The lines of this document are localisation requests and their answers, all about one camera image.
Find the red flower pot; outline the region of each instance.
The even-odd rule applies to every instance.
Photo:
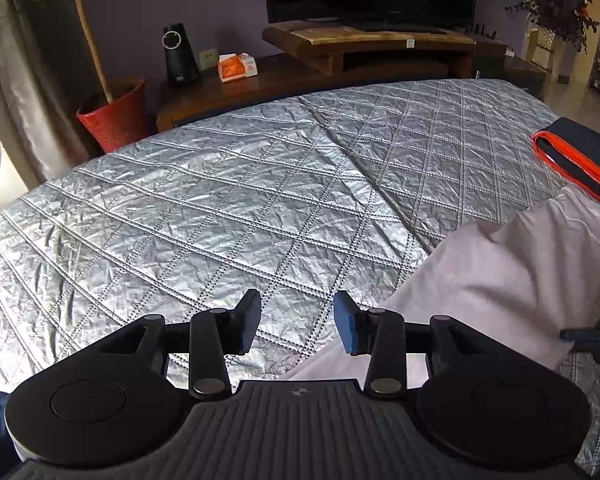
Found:
[[[144,120],[144,81],[120,80],[112,90],[114,95],[122,97],[103,107],[98,107],[96,100],[90,100],[76,113],[106,153],[148,135]]]

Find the orange and white package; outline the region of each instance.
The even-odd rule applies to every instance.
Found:
[[[256,60],[244,53],[222,54],[218,62],[218,75],[223,83],[258,75]]]

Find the power socket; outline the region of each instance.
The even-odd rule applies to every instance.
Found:
[[[218,64],[219,56],[218,49],[210,48],[209,50],[203,50],[198,54],[198,65],[200,70],[206,70],[207,68],[213,68]]]

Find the silver ring on speaker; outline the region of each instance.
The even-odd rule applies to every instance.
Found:
[[[170,37],[171,34],[174,34],[176,36],[176,45],[175,46],[168,46],[164,40],[166,40],[168,37]],[[168,50],[175,50],[176,48],[178,48],[180,46],[180,44],[182,43],[182,37],[180,36],[179,33],[177,33],[175,30],[168,30],[167,32],[164,33],[164,35],[162,36],[162,46]]]

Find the pink fabric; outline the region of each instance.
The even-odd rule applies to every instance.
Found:
[[[555,368],[570,350],[560,330],[592,326],[599,294],[600,204],[566,186],[503,226],[458,228],[381,306],[419,323],[447,314]],[[282,378],[363,384],[368,362],[336,338]],[[421,356],[407,356],[407,370],[410,388],[427,379]]]

